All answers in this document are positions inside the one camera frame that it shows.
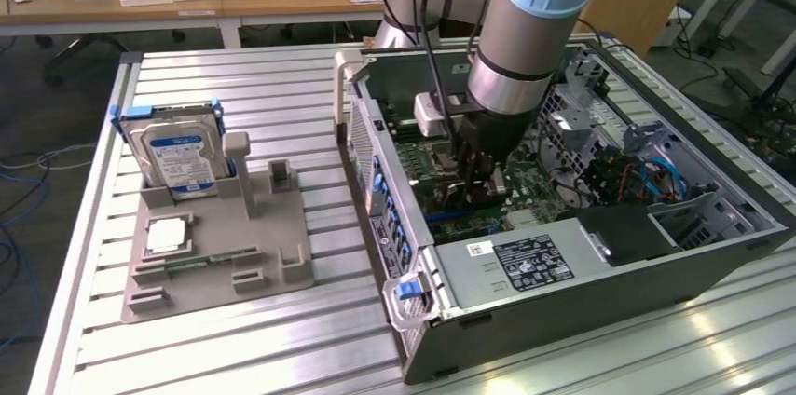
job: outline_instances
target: blue cable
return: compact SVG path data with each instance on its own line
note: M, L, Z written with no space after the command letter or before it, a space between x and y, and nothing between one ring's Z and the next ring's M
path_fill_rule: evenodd
M674 165L672 165L672 163L664 159L662 157L650 157L649 159L646 159L644 161L644 163L646 162L652 162L656 165L660 165L662 167L665 167L669 172L672 173L672 177L674 178L674 183L677 184L677 188L678 188L678 193L680 193L680 200L684 201L685 200L685 182L682 181L682 178L680 177L680 173L677 171L677 168L674 167ZM646 178L646 167L644 166L644 163L641 164L641 169L640 169L640 174L642 176L642 181L646 183L646 188L649 188L649 190L652 191L653 195L656 197L660 196L660 191L658 188L648 181Z
M40 179L20 178L17 176L7 175L5 173L0 173L0 178L8 179L11 181L16 181L19 183L37 184L39 187L41 188L41 192L39 192L39 199L36 200L33 205L25 211L19 213L16 216L12 216L8 220L5 220L3 223L0 223L0 225L5 228L9 225L19 222L20 220L23 220L23 218L25 218L28 215L32 214L32 212L36 209L39 209L39 207L41 206L41 204L44 203L45 198L47 198L48 184L45 181L43 181ZM41 296L40 296L40 291L39 291L39 283L36 282L36 279L33 277L33 271L31 269L29 260L27 259L25 253L16 246L16 244L13 244L11 238L9 238L9 241L0 241L0 246L3 246L5 248L5 250L9 252L11 255L16 256L19 265L23 268L23 273L27 275L27 282L29 285L31 297L33 299L33 313L31 314L31 317L27 320L23 328L20 328L19 332L3 344L0 344L0 353L3 353L5 351L5 349L9 347L9 345L13 344L13 341L16 341L27 333L27 331L32 327L36 326L39 319L41 317Z
M3 225L5 227L8 227L9 225L12 225L16 222L19 222L28 215L31 215L32 212L36 209L39 209L39 207L41 206L41 204L45 202L47 194L49 193L49 185L48 185L47 182L44 182L44 181L39 180L39 179L19 178L16 176L7 175L5 173L0 173L0 178L5 178L5 179L8 179L11 181L16 181L19 183L37 184L40 186L40 188L41 188L41 192L39 193L39 199L36 200L36 202L33 203L33 205L25 211L23 211L20 214L17 214L16 216L12 216L11 218L8 218L8 220L5 220L3 222Z
M33 314L31 315L29 319L25 322L25 325L23 326L17 334L15 334L3 344L0 344L0 353L3 353L3 351L13 343L13 341L16 341L16 339L27 333L29 328L36 325L39 318L41 317L41 297L39 295L39 284L36 283L36 279L33 278L33 271L31 270L29 261L27 260L25 253L16 247L13 243L9 243L7 241L0 241L0 246L7 248L7 250L11 253L16 253L23 272L27 275L27 282L29 283L31 296L33 299Z

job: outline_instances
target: blue latch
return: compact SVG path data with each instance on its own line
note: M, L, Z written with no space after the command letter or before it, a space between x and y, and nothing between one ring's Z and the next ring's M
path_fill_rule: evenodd
M154 111L154 108L151 105L131 106L130 108L127 108L127 113L124 114L124 118L128 120L140 119L140 118L152 118L152 111Z
M382 181L385 180L385 175L378 173L375 178L373 178L373 190L378 191L378 187L382 185Z
M418 280L410 280L401 283L395 287L398 293L398 300L407 300L411 297L421 297L423 295L423 288L421 288L421 282Z

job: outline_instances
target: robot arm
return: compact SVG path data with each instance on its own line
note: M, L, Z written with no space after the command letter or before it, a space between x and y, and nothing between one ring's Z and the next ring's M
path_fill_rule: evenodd
M467 188L475 180L493 178L522 139L586 3L489 0L467 80L466 100L478 110L466 113L457 132L449 132ZM447 104L447 99L437 102Z

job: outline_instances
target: office chair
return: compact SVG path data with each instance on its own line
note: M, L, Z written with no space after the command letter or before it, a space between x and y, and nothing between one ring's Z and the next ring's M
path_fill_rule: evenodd
M40 48L52 47L51 36L35 36L36 44ZM186 41L186 32L180 30L172 30L172 40L176 43ZM88 46L95 42L105 43L119 53L128 52L130 49L119 42L119 40L111 34L83 34L72 41L72 43L52 57L47 62L43 69L43 80L51 87L63 85L63 75L56 74L59 66L69 61L75 55L77 55Z

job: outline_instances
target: hard drive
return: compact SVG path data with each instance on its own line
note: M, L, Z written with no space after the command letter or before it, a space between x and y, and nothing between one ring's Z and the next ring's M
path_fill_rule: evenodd
M231 175L218 101L132 106L122 116L118 108L111 112L111 122L130 144L147 185L167 186L175 200L215 195L215 181Z

